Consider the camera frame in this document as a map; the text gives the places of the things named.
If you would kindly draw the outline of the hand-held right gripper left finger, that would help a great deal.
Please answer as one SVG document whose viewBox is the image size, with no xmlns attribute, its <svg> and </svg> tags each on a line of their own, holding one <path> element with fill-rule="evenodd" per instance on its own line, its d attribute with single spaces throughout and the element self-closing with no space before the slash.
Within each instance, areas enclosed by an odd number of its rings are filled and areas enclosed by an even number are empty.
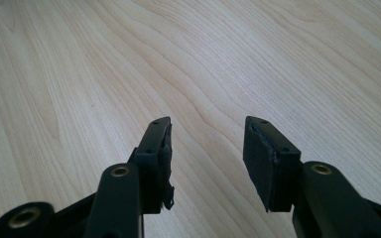
<svg viewBox="0 0 381 238">
<path fill-rule="evenodd" d="M 172 123 L 170 117 L 152 121 L 128 160 L 139 171 L 144 214 L 159 214 L 163 207 L 170 210 L 175 188 L 172 174 Z"/>
</svg>

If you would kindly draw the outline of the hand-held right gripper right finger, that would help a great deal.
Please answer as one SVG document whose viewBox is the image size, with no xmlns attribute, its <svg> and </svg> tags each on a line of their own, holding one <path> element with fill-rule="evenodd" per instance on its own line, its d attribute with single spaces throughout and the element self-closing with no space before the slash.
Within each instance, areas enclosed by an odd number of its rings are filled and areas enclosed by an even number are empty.
<svg viewBox="0 0 381 238">
<path fill-rule="evenodd" d="M 297 193 L 301 151 L 269 121 L 247 116 L 243 162 L 266 210 L 289 212 Z"/>
</svg>

